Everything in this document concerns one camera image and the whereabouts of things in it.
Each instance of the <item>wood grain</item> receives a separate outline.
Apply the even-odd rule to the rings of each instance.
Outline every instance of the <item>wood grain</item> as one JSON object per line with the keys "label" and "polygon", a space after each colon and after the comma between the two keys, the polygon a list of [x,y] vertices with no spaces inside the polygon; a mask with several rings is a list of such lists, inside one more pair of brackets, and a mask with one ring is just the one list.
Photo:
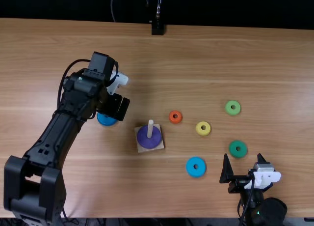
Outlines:
{"label": "wood grain", "polygon": [[[21,157],[56,108],[65,68],[94,51],[110,55],[130,83],[124,122],[88,121],[65,161],[65,210],[70,217],[236,217],[239,195],[219,184],[233,140],[248,155],[231,163],[246,174],[256,155],[282,180],[266,192],[288,205],[288,217],[314,217],[314,32],[309,30],[168,26],[0,19],[0,180],[10,155]],[[86,66],[82,63],[73,71]],[[224,104],[238,100],[240,115]],[[183,121],[168,121],[179,110]],[[137,153],[134,127],[161,124],[165,149]],[[211,124],[201,137],[197,122]],[[192,179],[192,156],[207,163]],[[3,186],[0,186],[0,202]],[[0,208],[0,217],[12,214]]]}

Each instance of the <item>orange ring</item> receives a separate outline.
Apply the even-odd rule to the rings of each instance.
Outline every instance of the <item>orange ring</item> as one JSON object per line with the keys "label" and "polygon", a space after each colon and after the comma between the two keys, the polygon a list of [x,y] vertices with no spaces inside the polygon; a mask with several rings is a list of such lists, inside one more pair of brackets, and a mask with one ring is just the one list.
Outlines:
{"label": "orange ring", "polygon": [[182,121],[182,114],[179,111],[171,111],[169,113],[169,120],[173,124],[178,124]]}

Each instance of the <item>purple ring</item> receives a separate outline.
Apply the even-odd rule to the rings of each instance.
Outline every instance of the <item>purple ring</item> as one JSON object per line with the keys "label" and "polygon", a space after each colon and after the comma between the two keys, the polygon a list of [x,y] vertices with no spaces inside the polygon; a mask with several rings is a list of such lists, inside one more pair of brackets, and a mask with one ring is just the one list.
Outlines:
{"label": "purple ring", "polygon": [[153,149],[157,147],[162,140],[161,132],[157,127],[153,126],[152,137],[149,139],[147,137],[147,128],[148,128],[148,125],[141,127],[137,132],[136,138],[137,138],[138,143],[143,148]]}

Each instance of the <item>green ring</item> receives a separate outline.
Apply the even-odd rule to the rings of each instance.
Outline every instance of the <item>green ring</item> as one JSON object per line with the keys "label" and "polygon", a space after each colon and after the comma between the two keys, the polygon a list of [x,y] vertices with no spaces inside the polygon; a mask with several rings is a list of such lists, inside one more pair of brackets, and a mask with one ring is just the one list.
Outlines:
{"label": "green ring", "polygon": [[229,102],[227,102],[227,104],[225,106],[225,111],[229,115],[237,115],[241,111],[241,105],[237,101],[229,101]]}
{"label": "green ring", "polygon": [[247,154],[247,146],[242,141],[233,141],[229,145],[229,151],[233,157],[242,158]]}

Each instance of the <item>blue ring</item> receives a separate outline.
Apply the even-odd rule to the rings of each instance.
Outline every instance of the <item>blue ring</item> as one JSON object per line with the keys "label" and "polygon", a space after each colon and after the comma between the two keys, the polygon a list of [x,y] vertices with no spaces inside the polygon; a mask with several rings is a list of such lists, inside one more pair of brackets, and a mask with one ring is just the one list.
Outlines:
{"label": "blue ring", "polygon": [[192,157],[186,163],[186,171],[194,178],[202,177],[206,172],[205,161],[200,157]]}
{"label": "blue ring", "polygon": [[102,124],[104,126],[111,126],[117,122],[116,119],[111,118],[111,117],[104,115],[104,114],[99,114],[99,113],[97,113],[97,120],[100,124]]}

